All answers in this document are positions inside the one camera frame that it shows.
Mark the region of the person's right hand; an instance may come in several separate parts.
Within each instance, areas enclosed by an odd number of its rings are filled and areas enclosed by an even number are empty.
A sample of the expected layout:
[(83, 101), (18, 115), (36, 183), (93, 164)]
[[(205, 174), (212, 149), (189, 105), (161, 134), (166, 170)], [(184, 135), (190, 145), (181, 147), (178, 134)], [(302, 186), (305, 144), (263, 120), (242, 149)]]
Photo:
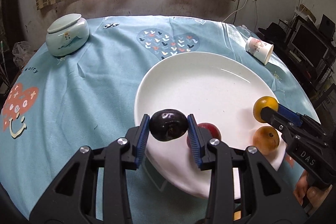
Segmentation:
[(307, 175), (308, 172), (306, 170), (303, 171), (301, 177), (295, 185), (293, 194), (300, 205), (303, 204), (303, 198), (306, 196), (309, 202), (312, 204), (313, 208), (317, 209), (321, 206), (329, 192), (332, 190), (332, 186), (324, 191), (318, 189), (315, 186), (308, 187)]

